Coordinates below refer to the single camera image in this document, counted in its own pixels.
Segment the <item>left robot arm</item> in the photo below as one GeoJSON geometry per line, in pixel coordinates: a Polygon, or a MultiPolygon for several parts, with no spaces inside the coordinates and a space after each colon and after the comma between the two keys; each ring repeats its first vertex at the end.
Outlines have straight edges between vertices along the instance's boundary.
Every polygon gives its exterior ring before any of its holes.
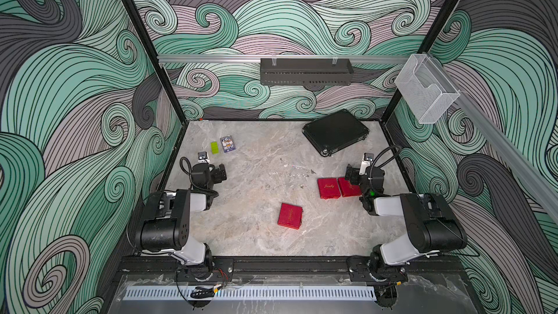
{"type": "Polygon", "coordinates": [[[226,168],[212,164],[206,152],[198,153],[196,164],[183,156],[179,165],[190,187],[151,193],[135,231],[127,232],[126,237],[143,256],[168,256],[197,273],[213,273],[212,251],[190,235],[190,218],[211,209],[219,197],[214,186],[228,178],[226,168]]]}

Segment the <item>red jewelry box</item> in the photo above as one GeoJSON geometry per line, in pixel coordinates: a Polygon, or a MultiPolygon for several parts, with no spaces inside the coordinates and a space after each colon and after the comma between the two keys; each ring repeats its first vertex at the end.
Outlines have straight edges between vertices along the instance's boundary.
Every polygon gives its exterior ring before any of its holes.
{"type": "Polygon", "coordinates": [[[339,181],[334,177],[319,178],[317,180],[320,198],[324,200],[338,199],[341,197],[339,181]]]}

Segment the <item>red jewelry box lid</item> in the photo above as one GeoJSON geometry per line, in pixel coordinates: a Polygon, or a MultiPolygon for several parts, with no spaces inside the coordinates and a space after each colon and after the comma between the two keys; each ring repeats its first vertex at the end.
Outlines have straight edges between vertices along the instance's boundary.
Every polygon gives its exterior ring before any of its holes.
{"type": "Polygon", "coordinates": [[[362,195],[360,187],[358,185],[353,185],[350,181],[346,180],[344,177],[338,178],[339,189],[341,196],[344,198],[359,197],[362,195]]]}

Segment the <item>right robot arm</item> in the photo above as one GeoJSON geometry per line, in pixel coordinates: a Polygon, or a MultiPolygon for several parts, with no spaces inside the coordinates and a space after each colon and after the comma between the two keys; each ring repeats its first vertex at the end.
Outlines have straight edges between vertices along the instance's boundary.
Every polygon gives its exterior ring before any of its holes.
{"type": "Polygon", "coordinates": [[[360,189],[363,209],[371,216],[401,217],[405,232],[373,248],[367,268],[374,281],[397,283],[406,279],[404,267],[421,257],[464,249],[466,232],[446,199],[438,193],[384,193],[384,166],[402,154],[391,145],[378,155],[363,155],[360,167],[348,165],[345,179],[360,189]]]}

